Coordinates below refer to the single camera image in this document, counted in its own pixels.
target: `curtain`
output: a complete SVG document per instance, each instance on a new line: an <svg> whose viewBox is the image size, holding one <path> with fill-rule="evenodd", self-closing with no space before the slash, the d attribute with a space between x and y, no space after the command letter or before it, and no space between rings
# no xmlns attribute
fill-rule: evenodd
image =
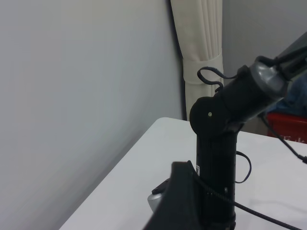
<svg viewBox="0 0 307 230"><path fill-rule="evenodd" d="M216 85L206 85L197 77L204 66L215 67L223 73L222 0L171 0L180 50L183 56L187 117L198 98L213 96ZM223 79L202 70L210 81Z"/></svg>

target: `white table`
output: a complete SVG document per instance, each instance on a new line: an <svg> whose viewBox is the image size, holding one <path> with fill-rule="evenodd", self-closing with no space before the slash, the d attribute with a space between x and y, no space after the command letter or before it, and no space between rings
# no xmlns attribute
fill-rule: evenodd
<svg viewBox="0 0 307 230"><path fill-rule="evenodd" d="M289 142L297 152L307 145ZM307 229L307 165L278 139L241 132L237 150L252 161L252 174L236 185L236 201L270 217ZM196 161L196 135L189 122L158 119L60 230L142 230L152 215L151 190L170 176L173 161ZM248 163L237 157L237 181ZM282 230L236 209L236 230Z"/></svg>

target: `black articulated arm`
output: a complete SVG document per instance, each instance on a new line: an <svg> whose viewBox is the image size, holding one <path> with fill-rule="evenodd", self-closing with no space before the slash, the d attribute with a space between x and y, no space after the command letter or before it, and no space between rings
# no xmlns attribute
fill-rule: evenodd
<svg viewBox="0 0 307 230"><path fill-rule="evenodd" d="M145 230L235 228L237 135L248 120L286 96L289 81L306 72L306 60L307 33L275 59L260 56L250 67L239 68L234 80L225 87L220 85L214 97L197 100L190 112L190 124L197 134L198 178L187 170L188 163L182 163L181 169L174 163L166 195ZM214 68L200 69L199 78L208 84L215 82L206 80L201 71L222 75ZM252 214L297 229L262 214Z"/></svg>

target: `cable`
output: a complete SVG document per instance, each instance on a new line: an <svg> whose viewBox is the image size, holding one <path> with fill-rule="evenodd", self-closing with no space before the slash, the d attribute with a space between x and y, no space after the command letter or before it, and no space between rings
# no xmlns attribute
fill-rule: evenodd
<svg viewBox="0 0 307 230"><path fill-rule="evenodd" d="M265 124L265 126L286 146L288 149L299 159L303 161L303 163L307 164L307 157L304 157L300 154L298 154L278 133L275 132L275 130L269 125L269 123L264 118L264 113L261 113L259 115L261 121Z"/></svg>
<svg viewBox="0 0 307 230"><path fill-rule="evenodd" d="M224 74L222 74L217 68L213 68L213 67L202 67L197 71L197 76L198 78L205 84L207 85L219 85L219 87L215 90L215 92L218 92L220 90L222 90L224 88L224 85L220 82L220 81L210 81L208 79L205 79L204 76L201 74L202 70L210 70L213 73L215 73L216 75L218 75L219 77L223 78L223 79L234 79L236 78L236 76L233 77L226 77Z"/></svg>
<svg viewBox="0 0 307 230"><path fill-rule="evenodd" d="M287 61L290 61L294 58L296 58L299 55L302 55L303 53L307 52L307 46L304 46L302 48L299 48L291 53L288 53L282 57L276 57L274 59L268 58L268 57L264 57L264 56L259 56L257 57L257 61L262 62L263 64L272 67L272 66L276 66L276 65L280 65L282 63L285 63Z"/></svg>
<svg viewBox="0 0 307 230"><path fill-rule="evenodd" d="M254 210L252 210L252 209L250 209L250 208L248 208L248 207L245 207L244 205L241 205L241 204L239 204L239 203L237 203L237 202L235 202L235 201L232 201L232 200L228 199L227 197L225 197L225 196L223 196L223 195L217 193L216 191L214 191L212 188L210 188L208 185L206 185L206 184L200 179L200 177L199 177L199 176L197 175L197 173L195 172L194 167L193 167L191 161L188 161L188 165L189 165L189 167L190 167L190 169L191 169L191 171L192 171L193 177L194 177L194 179L196 180L196 182L197 182L200 186L202 186L207 192L212 193L213 195L215 195L215 196L218 197L219 199L221 199L221 200L223 200L223 201L225 201L225 202L227 202L227 203L229 203L229 204L231 204L231 205L234 205L234 206L238 207L239 209L242 209L243 211L246 211L246 212L248 212L248 213L250 213L250 214L252 214L252 215L255 215L255 216L257 216L257 217L260 217L260 218L262 218L262 219L265 219L265 220L267 220L267 221L269 221L269 222L271 222L271 223L277 224L277 225L279 225L279 226L281 226L281 227L284 227L284 228L286 228L286 229L290 229L290 230L301 230L301 229L299 229L299 228L296 228L296 227L294 227L294 226L291 226L291 225L289 225L289 224L283 223L283 222L281 222L281 221L279 221L279 220L273 219L273 218L268 217L268 216L266 216L266 215L264 215L264 214L261 214L261 213L259 213L259 212L256 212L256 211L254 211Z"/></svg>
<svg viewBox="0 0 307 230"><path fill-rule="evenodd" d="M241 184L241 183L245 182L245 181L249 178L249 176L250 176L250 174L251 174L251 161L250 161L250 159L248 158L248 156L245 155L245 154L242 153L242 152L237 151L236 154L239 155L239 156L244 157L244 158L248 161L248 163L249 163L249 171L248 171L248 174L247 174L247 176L245 177L245 179L244 179L243 181L241 181L241 182L237 182L237 181L236 181L237 184Z"/></svg>

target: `red box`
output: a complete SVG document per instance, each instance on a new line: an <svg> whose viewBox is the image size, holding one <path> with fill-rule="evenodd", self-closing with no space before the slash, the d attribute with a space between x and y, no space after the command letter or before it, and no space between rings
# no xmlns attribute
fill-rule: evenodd
<svg viewBox="0 0 307 230"><path fill-rule="evenodd" d="M269 113L267 115L270 126L285 140L307 143L307 119L300 116ZM275 137L270 131L269 137Z"/></svg>

